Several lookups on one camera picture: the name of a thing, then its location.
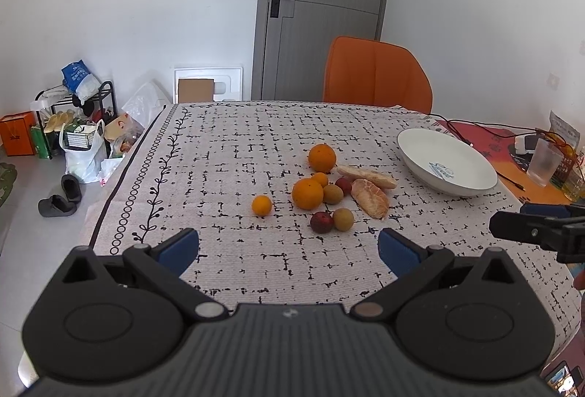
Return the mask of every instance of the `wall socket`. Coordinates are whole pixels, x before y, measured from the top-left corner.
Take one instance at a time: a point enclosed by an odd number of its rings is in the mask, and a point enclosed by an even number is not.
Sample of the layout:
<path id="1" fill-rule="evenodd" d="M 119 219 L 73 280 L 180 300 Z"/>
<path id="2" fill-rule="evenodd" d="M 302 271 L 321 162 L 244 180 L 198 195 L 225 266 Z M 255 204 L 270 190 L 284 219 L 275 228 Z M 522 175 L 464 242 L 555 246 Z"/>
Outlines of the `wall socket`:
<path id="1" fill-rule="evenodd" d="M 556 91 L 559 88 L 559 83 L 561 83 L 561 79 L 552 73 L 549 74 L 548 79 L 546 80 L 546 84 L 551 88 L 553 91 Z"/>

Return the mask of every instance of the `door frame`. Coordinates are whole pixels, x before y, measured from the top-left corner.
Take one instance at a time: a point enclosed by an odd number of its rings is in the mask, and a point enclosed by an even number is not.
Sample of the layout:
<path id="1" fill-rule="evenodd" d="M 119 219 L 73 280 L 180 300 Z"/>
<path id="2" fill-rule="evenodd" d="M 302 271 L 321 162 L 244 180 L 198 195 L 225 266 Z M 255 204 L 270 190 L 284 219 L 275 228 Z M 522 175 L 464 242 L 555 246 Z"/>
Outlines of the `door frame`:
<path id="1" fill-rule="evenodd" d="M 375 39 L 379 40 L 384 23 L 387 0 L 381 0 Z M 266 48 L 266 30 L 268 26 L 268 7 L 270 0 L 258 0 L 256 4 L 256 30 L 254 33 L 254 54 L 252 57 L 252 91 L 251 100 L 262 100 L 262 80 L 264 74 L 264 52 Z"/>

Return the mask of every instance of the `white bowl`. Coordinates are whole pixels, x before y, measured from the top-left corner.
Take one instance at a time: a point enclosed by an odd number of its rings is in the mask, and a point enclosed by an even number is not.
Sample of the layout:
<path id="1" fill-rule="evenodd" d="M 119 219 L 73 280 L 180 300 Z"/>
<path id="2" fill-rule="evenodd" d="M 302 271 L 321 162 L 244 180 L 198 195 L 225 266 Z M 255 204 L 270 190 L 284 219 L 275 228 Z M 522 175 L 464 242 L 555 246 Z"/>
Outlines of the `white bowl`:
<path id="1" fill-rule="evenodd" d="M 439 192 L 468 197 L 484 194 L 498 183 L 490 162 L 450 135 L 431 129 L 405 129 L 398 141 L 412 173 Z"/>

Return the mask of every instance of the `blue plastic bag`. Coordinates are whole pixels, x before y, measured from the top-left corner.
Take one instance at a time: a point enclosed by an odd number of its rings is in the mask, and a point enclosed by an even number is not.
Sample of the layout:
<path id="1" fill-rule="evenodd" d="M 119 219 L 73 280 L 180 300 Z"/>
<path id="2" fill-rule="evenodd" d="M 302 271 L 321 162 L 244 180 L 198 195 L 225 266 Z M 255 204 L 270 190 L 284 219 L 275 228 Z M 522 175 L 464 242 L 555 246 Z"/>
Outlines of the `blue plastic bag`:
<path id="1" fill-rule="evenodd" d="M 98 92 L 100 83 L 83 63 L 83 60 L 69 64 L 63 72 L 63 85 L 76 95 L 81 104 Z"/>

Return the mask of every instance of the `white wall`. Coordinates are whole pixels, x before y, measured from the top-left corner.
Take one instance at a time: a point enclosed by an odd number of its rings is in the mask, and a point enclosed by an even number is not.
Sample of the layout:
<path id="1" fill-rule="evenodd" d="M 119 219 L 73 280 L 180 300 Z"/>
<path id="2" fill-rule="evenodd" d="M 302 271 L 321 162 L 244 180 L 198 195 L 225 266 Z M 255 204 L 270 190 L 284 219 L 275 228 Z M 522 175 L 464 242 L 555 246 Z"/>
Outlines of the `white wall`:
<path id="1" fill-rule="evenodd" d="M 173 68 L 244 66 L 249 98 L 257 0 L 0 0 L 0 113 L 27 109 L 84 59 L 119 105 Z"/>
<path id="2" fill-rule="evenodd" d="M 388 0 L 381 39 L 417 57 L 434 112 L 548 126 L 554 109 L 585 135 L 585 0 Z"/>

